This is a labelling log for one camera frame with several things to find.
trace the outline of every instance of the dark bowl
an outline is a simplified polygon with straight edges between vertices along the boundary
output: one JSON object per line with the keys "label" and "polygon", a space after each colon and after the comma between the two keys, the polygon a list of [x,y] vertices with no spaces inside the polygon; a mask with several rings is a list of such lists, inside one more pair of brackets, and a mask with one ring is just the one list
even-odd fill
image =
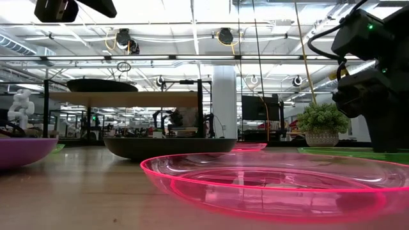
{"label": "dark bowl", "polygon": [[138,92],[135,86],[113,80],[75,79],[66,85],[71,92]]}
{"label": "dark bowl", "polygon": [[58,139],[2,138],[0,139],[0,170],[14,169],[34,163],[47,156]]}
{"label": "dark bowl", "polygon": [[227,138],[104,138],[109,151],[132,160],[181,153],[227,153],[236,141]]}

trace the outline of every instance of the green mat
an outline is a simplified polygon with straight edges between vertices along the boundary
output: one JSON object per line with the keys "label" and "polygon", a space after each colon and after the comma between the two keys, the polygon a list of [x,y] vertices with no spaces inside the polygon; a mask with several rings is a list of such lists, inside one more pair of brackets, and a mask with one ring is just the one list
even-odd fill
{"label": "green mat", "polygon": [[374,153],[372,148],[298,148],[299,153],[333,155],[342,157],[358,157],[371,160],[383,160],[400,164],[409,164],[409,150],[402,153]]}
{"label": "green mat", "polygon": [[51,151],[51,153],[58,153],[65,147],[65,144],[57,144],[57,146],[54,148],[54,150]]}

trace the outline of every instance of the green leaves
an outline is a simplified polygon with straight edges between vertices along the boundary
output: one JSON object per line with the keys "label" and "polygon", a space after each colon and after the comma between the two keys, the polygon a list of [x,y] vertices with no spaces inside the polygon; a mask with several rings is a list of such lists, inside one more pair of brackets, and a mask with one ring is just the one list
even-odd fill
{"label": "green leaves", "polygon": [[297,118],[297,126],[301,132],[333,130],[343,134],[348,130],[348,118],[339,112],[334,104],[311,104],[306,107],[305,112],[299,114]]}

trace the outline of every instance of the potted plant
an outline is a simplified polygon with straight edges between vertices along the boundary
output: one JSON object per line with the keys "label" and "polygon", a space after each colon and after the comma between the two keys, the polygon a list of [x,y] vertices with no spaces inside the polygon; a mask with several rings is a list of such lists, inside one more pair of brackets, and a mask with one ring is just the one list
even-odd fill
{"label": "potted plant", "polygon": [[311,104],[297,118],[311,147],[334,147],[339,141],[338,133],[344,134],[348,129],[348,118],[334,104]]}

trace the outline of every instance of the white column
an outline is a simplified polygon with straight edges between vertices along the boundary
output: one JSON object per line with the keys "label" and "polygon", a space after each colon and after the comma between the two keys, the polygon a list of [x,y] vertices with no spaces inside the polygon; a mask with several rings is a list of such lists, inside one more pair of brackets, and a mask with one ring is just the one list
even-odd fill
{"label": "white column", "polygon": [[213,114],[217,137],[237,138],[236,72],[234,66],[214,66]]}

